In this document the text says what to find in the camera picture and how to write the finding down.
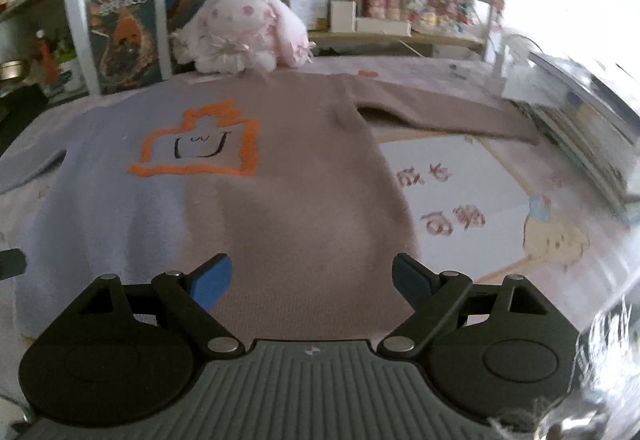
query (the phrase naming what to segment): pink plush bunny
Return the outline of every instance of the pink plush bunny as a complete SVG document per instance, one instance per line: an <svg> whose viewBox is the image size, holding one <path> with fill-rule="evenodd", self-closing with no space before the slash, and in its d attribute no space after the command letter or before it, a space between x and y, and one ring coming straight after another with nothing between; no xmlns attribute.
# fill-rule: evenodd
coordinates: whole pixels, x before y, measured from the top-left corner
<svg viewBox="0 0 640 440"><path fill-rule="evenodd" d="M299 67L313 48L302 21L280 0L207 0L172 39L176 60L194 61L202 73Z"/></svg>

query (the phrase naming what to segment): orange bottle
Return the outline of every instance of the orange bottle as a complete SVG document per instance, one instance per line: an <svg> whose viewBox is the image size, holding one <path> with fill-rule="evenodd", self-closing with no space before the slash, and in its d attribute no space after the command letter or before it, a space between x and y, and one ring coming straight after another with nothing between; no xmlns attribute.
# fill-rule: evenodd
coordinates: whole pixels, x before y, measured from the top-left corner
<svg viewBox="0 0 640 440"><path fill-rule="evenodd" d="M58 67L53 62L53 57L51 57L51 52L49 52L49 47L47 46L47 40L44 39L44 30L38 30L36 36L38 37L38 49L40 50L40 55L42 55L42 65L46 73L44 83L54 83L58 78Z"/></svg>

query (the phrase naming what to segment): ridged gray panel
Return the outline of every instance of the ridged gray panel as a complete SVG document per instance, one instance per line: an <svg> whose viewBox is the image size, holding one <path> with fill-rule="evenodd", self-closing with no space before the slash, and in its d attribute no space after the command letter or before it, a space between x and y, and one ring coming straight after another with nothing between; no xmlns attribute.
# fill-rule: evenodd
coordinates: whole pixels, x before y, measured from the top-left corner
<svg viewBox="0 0 640 440"><path fill-rule="evenodd" d="M315 346L319 352L311 351ZM38 420L24 440L488 440L488 427L441 403L408 362L365 341L259 341L210 362L189 393L133 424L80 429Z"/></svg>

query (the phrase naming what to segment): smiley face design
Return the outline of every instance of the smiley face design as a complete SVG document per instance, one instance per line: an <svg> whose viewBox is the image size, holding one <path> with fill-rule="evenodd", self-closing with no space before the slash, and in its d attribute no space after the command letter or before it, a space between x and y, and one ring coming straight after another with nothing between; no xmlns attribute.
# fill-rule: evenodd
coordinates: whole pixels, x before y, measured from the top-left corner
<svg viewBox="0 0 640 440"><path fill-rule="evenodd" d="M129 168L139 177L214 173L252 176L258 163L260 123L240 118L233 101L182 114L179 128L157 130L142 144L140 160Z"/></svg>

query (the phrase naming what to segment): fox on book cover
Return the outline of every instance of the fox on book cover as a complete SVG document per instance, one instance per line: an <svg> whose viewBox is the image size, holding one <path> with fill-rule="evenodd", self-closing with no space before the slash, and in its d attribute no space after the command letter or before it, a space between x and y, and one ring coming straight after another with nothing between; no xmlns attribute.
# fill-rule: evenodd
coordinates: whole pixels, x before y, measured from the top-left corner
<svg viewBox="0 0 640 440"><path fill-rule="evenodd" d="M162 80L156 0L90 0L89 12L90 41L102 93Z"/></svg>

